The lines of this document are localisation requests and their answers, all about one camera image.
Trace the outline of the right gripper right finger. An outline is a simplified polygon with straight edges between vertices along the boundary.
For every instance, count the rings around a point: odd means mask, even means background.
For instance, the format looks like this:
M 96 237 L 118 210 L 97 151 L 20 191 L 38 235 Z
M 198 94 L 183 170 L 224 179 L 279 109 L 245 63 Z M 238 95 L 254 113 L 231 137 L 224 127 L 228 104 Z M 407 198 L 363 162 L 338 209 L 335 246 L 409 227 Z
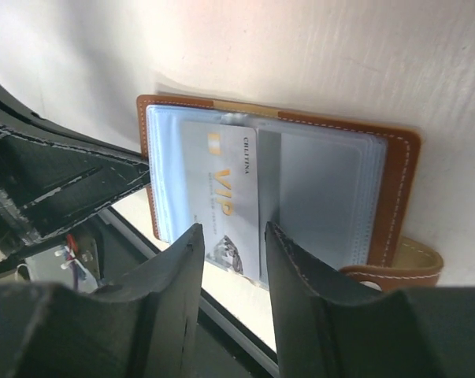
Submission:
M 377 291 L 265 228 L 282 377 L 475 377 L 475 287 Z

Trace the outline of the silver VIP card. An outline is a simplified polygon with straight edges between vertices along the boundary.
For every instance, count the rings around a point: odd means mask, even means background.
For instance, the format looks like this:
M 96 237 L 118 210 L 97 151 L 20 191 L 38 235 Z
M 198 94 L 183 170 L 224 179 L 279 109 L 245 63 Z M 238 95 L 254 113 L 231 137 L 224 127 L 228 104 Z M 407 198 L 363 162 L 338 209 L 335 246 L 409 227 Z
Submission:
M 258 133 L 261 222 L 274 221 L 327 260 L 351 249 L 355 197 L 368 142 L 328 133 Z
M 185 121 L 180 137 L 190 215 L 202 224 L 206 259 L 260 276 L 257 134 L 253 128 Z

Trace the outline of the brown leather card holder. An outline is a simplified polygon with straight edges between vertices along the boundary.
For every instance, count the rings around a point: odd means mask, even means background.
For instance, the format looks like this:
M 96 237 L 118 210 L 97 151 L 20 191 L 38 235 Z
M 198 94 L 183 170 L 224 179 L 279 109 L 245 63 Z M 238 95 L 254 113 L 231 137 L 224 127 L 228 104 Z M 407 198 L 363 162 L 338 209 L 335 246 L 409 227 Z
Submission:
M 443 259 L 438 252 L 423 243 L 402 235 L 411 188 L 421 151 L 421 137 L 408 128 L 371 124 L 367 121 L 344 120 L 312 113 L 278 109 L 268 106 L 230 102 L 208 98 L 187 97 L 173 94 L 141 94 L 136 99 L 139 121 L 141 154 L 152 157 L 148 151 L 146 109 L 149 105 L 167 105 L 180 109 L 209 109 L 247 113 L 265 118 L 313 126 L 369 134 L 385 138 L 388 153 L 380 185 L 377 214 L 364 265 L 349 265 L 340 272 L 362 283 L 377 284 L 382 291 L 400 287 L 433 287 L 443 269 Z

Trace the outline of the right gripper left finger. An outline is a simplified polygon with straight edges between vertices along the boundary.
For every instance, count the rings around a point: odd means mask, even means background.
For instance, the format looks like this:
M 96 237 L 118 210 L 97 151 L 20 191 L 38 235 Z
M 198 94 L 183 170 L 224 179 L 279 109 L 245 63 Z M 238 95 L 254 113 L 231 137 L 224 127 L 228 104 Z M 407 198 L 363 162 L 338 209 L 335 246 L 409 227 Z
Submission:
M 189 377 L 202 226 L 92 294 L 0 284 L 0 377 Z

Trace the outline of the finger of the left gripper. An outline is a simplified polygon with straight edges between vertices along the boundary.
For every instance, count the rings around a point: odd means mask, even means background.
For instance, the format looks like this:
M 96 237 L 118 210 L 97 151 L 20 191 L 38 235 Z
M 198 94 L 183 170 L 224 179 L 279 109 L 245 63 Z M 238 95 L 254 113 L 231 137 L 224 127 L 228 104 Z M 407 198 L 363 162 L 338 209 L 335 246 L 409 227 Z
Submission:
M 150 182 L 139 154 L 40 117 L 0 85 L 0 248 L 66 233 Z

